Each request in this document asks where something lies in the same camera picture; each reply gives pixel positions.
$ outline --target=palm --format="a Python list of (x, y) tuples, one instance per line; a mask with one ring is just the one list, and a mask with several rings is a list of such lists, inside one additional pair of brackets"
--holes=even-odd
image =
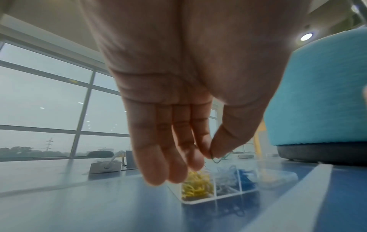
[[(202, 168), (203, 155), (221, 157), (253, 136), (308, 1), (266, 0), (268, 8), (256, 2), (82, 2), (122, 94), (135, 160), (149, 183), (181, 182), (187, 166)], [(225, 103), (213, 141), (212, 96)]]

